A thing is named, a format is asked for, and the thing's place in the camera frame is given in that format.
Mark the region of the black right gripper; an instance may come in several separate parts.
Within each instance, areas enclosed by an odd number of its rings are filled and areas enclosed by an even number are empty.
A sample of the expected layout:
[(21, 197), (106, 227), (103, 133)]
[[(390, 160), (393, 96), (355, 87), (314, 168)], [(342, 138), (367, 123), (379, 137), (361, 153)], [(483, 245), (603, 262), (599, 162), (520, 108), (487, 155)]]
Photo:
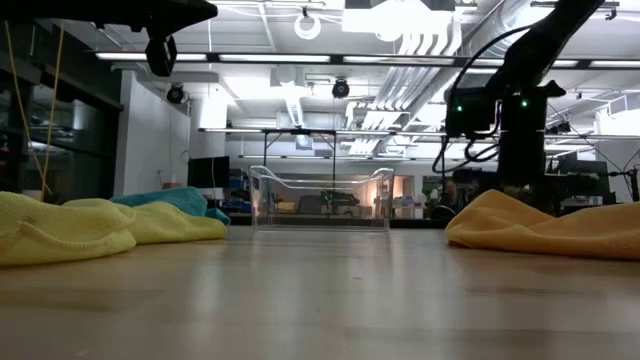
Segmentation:
[(538, 90), (503, 99), (498, 174), (505, 185), (525, 186), (543, 176), (546, 107)]

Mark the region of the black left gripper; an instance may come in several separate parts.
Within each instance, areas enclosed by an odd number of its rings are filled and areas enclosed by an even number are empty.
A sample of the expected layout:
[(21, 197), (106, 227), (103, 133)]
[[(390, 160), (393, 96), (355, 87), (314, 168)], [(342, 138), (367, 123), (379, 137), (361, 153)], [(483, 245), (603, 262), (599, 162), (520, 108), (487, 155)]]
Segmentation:
[(127, 25), (133, 32), (146, 30), (148, 65), (154, 75), (168, 77), (177, 58), (172, 34), (215, 18), (218, 8), (206, 0), (115, 1), (105, 13), (106, 24)]

